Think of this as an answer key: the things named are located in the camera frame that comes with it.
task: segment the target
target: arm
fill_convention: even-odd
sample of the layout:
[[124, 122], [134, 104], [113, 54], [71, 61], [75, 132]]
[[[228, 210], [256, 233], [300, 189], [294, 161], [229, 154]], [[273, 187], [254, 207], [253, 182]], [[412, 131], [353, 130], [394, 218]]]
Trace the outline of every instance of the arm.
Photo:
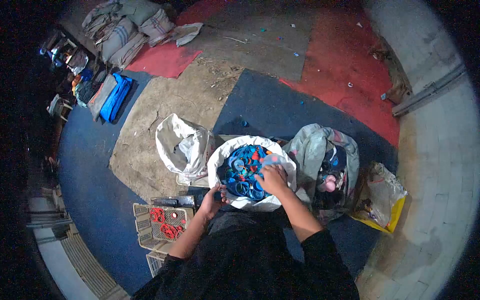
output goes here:
[[265, 191], [280, 200], [300, 242], [324, 229], [288, 187], [287, 175], [281, 165], [265, 166], [260, 172], [264, 179], [258, 175], [255, 175], [255, 179]]
[[330, 299], [358, 299], [355, 282], [338, 255], [332, 237], [288, 187], [283, 167], [265, 166], [260, 172], [264, 179], [255, 178], [265, 191], [280, 200], [301, 242], [307, 272], [314, 275], [308, 276], [312, 289]]
[[210, 220], [215, 216], [217, 211], [224, 205], [227, 205], [229, 201], [225, 197], [226, 193], [222, 192], [222, 201], [214, 201], [214, 194], [219, 190], [225, 190], [225, 185], [220, 186], [217, 184], [212, 188], [204, 197], [202, 205], [198, 209], [197, 213], [193, 217], [192, 221], [188, 225], [185, 232], [173, 243], [169, 254], [181, 259], [189, 258], [193, 254], [195, 247], [197, 247], [200, 239], [205, 232], [205, 229]]

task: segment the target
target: metal pipe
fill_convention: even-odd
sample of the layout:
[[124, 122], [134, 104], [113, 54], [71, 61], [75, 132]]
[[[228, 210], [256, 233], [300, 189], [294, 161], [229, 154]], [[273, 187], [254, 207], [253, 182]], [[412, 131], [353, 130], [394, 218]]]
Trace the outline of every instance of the metal pipe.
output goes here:
[[463, 74], [466, 73], [466, 68], [464, 64], [456, 66], [453, 70], [451, 70], [448, 74], [444, 77], [440, 78], [436, 82], [431, 83], [427, 86], [423, 91], [415, 94], [413, 97], [406, 99], [399, 105], [392, 108], [392, 114], [394, 117], [403, 116], [412, 110], [414, 105], [420, 104], [421, 101], [438, 94], [443, 89], [445, 89], [449, 84], [453, 81], [457, 80]]

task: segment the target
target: plastic chair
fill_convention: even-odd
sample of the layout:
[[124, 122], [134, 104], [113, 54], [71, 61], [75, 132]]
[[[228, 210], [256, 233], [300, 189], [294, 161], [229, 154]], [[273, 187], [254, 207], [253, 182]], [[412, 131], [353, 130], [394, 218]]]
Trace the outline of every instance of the plastic chair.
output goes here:
[[50, 102], [50, 106], [47, 107], [48, 113], [53, 117], [54, 115], [59, 116], [65, 122], [68, 120], [62, 115], [63, 108], [73, 109], [70, 105], [66, 104], [70, 103], [67, 99], [60, 97], [59, 94], [56, 94], [53, 98], [52, 102]]

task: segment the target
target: hand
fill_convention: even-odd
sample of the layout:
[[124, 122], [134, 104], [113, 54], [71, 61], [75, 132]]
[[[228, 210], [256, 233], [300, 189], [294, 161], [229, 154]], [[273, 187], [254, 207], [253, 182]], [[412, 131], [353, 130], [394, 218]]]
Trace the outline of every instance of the hand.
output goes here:
[[[227, 200], [226, 197], [226, 189], [226, 185], [220, 185], [220, 183], [217, 183], [216, 186], [209, 190], [205, 195], [202, 205], [198, 209], [198, 213], [202, 214], [207, 220], [211, 220], [221, 207], [230, 204], [230, 200]], [[220, 194], [222, 195], [222, 201], [216, 201], [214, 199], [214, 194], [217, 191], [221, 191]]]
[[266, 192], [278, 196], [288, 189], [287, 173], [282, 165], [268, 165], [260, 169], [264, 178], [255, 175], [255, 179]]

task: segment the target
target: red mat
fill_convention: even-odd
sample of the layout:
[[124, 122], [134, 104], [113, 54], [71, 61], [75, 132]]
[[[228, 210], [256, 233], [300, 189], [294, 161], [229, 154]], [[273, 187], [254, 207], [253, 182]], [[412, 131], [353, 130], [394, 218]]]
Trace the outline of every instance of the red mat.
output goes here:
[[201, 0], [182, 12], [175, 22], [178, 26], [205, 22], [215, 13], [221, 11], [229, 1], [227, 0]]
[[348, 113], [398, 147], [400, 125], [392, 104], [380, 99], [392, 87], [388, 69], [368, 55], [375, 42], [362, 12], [322, 9], [312, 27], [301, 81], [280, 81]]
[[147, 72], [153, 76], [178, 78], [200, 53], [200, 50], [177, 47], [175, 41], [153, 48], [144, 45], [126, 69]]
[[[179, 15], [176, 23], [180, 26], [195, 22], [204, 22], [214, 13], [217, 13], [225, 7], [227, 3], [225, 0], [203, 0], [196, 2]], [[200, 53], [202, 53], [200, 50], [177, 47], [175, 42], [158, 45], [153, 48], [144, 45], [126, 69], [134, 72], [147, 72], [153, 76], [178, 78]]]

